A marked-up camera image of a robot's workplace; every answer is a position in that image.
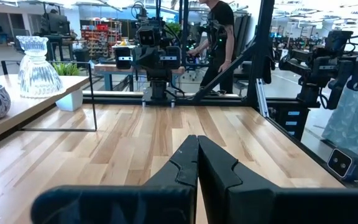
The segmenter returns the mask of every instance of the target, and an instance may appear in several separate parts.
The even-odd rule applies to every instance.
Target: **wooden table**
[[[130,69],[118,69],[116,65],[108,65],[108,64],[97,64],[94,66],[95,72],[104,75],[104,90],[112,91],[112,74],[115,75],[130,75],[132,82],[130,83],[130,89],[133,91],[133,74],[135,72],[134,68]],[[172,70],[172,83],[176,85],[175,80],[177,76],[183,75],[185,73],[185,68],[181,66],[179,69]],[[145,70],[138,71],[138,75],[146,75]]]
[[[0,119],[0,134],[44,110],[65,95],[81,88],[81,86],[89,82],[88,77],[60,78],[66,88],[66,92],[48,98],[31,99],[20,97],[20,86],[17,84],[17,75],[0,76],[0,83],[5,86],[12,101],[11,109],[3,119]]]
[[[52,109],[32,125],[90,128],[91,112]],[[32,202],[54,186],[141,185],[189,134],[206,135],[281,187],[343,187],[252,108],[96,105],[96,112],[96,133],[16,132],[0,142],[0,223],[30,223]],[[207,224],[201,191],[197,223]]]

